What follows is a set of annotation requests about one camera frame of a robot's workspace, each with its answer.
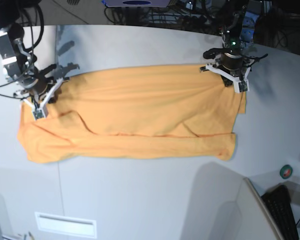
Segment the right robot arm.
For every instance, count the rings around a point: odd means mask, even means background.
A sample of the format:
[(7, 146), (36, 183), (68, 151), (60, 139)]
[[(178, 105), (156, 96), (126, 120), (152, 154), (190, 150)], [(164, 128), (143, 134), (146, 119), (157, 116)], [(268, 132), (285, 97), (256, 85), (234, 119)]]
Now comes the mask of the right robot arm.
[[(24, 23), (18, 19), (26, 18), (26, 23), (33, 26), (29, 9), (38, 14), (40, 32), (37, 39), (31, 35), (30, 47), (24, 45)], [(16, 83), (22, 87), (11, 99), (25, 102), (35, 120), (48, 117), (48, 104), (57, 101), (57, 91), (65, 82), (62, 76), (50, 76), (57, 70), (53, 63), (39, 70), (35, 63), (38, 60), (35, 48), (42, 40), (45, 29), (44, 15), (38, 0), (0, 0), (0, 57), (6, 84)]]

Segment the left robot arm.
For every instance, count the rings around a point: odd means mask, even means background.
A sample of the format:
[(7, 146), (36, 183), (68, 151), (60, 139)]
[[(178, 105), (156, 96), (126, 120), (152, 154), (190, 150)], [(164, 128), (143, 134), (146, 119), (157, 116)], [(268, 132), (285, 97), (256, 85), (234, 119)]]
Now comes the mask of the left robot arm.
[(246, 50), (254, 43), (255, 25), (261, 11), (261, 1), (227, 0), (218, 14), (211, 17), (218, 24), (222, 37), (220, 48), (211, 48), (203, 58), (213, 60), (200, 67), (221, 76), (225, 87), (233, 87), (236, 93), (250, 90), (248, 75), (255, 63), (268, 56), (249, 56)]

